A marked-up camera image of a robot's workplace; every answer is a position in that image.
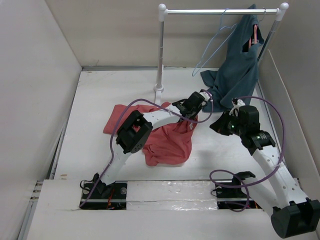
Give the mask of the red t shirt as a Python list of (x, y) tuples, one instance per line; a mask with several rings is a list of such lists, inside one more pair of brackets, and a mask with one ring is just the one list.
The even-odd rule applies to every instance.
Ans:
[[(104, 134), (111, 135), (113, 133), (116, 122), (126, 107), (126, 105), (122, 104), (114, 106), (108, 122), (103, 129)], [(121, 118), (116, 131), (130, 113), (135, 110), (138, 110), (140, 113), (150, 113), (158, 111), (160, 108), (144, 104), (130, 106)], [(145, 164), (149, 167), (154, 167), (158, 164), (179, 165), (186, 162), (192, 151), (192, 136), (196, 127), (196, 123), (183, 120), (153, 130), (142, 149)]]

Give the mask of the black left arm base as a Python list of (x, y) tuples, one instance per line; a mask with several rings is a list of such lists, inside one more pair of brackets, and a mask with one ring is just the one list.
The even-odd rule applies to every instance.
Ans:
[(82, 210), (126, 210), (128, 183), (115, 181), (106, 185), (96, 173), (92, 180), (82, 180), (79, 184), (82, 192), (79, 208)]

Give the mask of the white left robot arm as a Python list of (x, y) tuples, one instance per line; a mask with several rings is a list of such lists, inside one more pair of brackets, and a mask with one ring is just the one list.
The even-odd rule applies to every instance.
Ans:
[(125, 107), (120, 114), (110, 137), (111, 157), (102, 173), (96, 173), (92, 179), (92, 190), (100, 198), (107, 198), (112, 191), (116, 176), (127, 159), (140, 151), (146, 144), (151, 132), (181, 120), (197, 124), (196, 115), (208, 103), (213, 104), (212, 95), (202, 89), (193, 92), (187, 99), (171, 103), (167, 107), (154, 104), (158, 108), (152, 112), (132, 111), (123, 123), (120, 123), (129, 108), (136, 102), (149, 102), (140, 98)]

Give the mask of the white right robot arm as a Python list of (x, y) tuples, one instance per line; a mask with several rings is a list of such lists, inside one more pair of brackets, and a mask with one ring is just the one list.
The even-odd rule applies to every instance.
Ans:
[(280, 160), (275, 141), (260, 126), (259, 111), (251, 105), (235, 106), (210, 125), (216, 133), (240, 137), (273, 189), (270, 191), (261, 183), (255, 184), (257, 179), (253, 173), (239, 172), (237, 176), (241, 179), (232, 182), (232, 193), (242, 197), (249, 192), (270, 216), (274, 231), (282, 239), (314, 232), (320, 220), (320, 202), (302, 191)]

